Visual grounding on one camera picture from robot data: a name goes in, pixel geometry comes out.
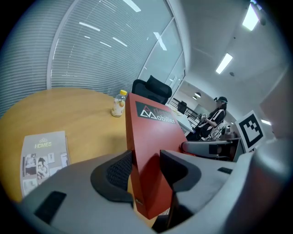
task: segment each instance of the gray book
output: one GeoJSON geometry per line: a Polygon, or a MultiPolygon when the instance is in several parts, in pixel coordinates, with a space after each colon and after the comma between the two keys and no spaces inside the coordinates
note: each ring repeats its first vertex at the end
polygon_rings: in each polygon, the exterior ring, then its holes
{"type": "Polygon", "coordinates": [[[26,136],[20,164],[22,197],[69,163],[65,131],[26,136]]]}

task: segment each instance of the plastic bottle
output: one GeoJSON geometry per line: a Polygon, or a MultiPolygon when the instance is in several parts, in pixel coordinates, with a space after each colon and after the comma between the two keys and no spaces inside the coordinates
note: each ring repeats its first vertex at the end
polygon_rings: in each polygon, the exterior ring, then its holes
{"type": "Polygon", "coordinates": [[[125,90],[120,90],[120,93],[115,97],[114,106],[112,108],[112,115],[114,117],[120,117],[125,108],[127,92],[125,90]]]}

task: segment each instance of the red book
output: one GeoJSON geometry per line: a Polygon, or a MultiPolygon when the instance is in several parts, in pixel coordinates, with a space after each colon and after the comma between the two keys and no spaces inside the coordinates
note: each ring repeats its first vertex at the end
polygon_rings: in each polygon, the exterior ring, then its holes
{"type": "Polygon", "coordinates": [[[172,190],[160,170],[160,150],[181,152],[186,137],[167,106],[145,97],[129,93],[125,113],[135,203],[137,210],[151,219],[171,205],[172,190]]]}

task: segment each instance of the black office chair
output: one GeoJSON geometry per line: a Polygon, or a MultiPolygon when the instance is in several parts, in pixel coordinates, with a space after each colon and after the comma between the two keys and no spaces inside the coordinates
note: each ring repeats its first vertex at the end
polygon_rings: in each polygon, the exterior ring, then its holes
{"type": "Polygon", "coordinates": [[[178,110],[180,113],[184,114],[185,111],[186,111],[186,108],[187,108],[187,104],[186,104],[186,102],[181,101],[181,102],[178,103],[178,108],[177,108],[177,110],[178,110]]]}
{"type": "Polygon", "coordinates": [[[132,93],[165,105],[172,96],[172,89],[151,75],[147,82],[135,80],[132,93]]]}

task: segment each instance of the wooden table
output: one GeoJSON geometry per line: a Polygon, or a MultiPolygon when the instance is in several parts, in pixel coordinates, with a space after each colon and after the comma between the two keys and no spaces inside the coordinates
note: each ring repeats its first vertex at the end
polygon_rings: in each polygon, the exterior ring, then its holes
{"type": "MultiPolygon", "coordinates": [[[[111,115],[114,99],[78,88],[44,90],[16,103],[0,119],[0,180],[8,197],[21,201],[20,159],[27,135],[65,131],[71,163],[127,150],[125,114],[111,115]]],[[[128,192],[133,194],[131,180],[128,192]]],[[[156,218],[146,219],[152,226],[156,218]]]]}

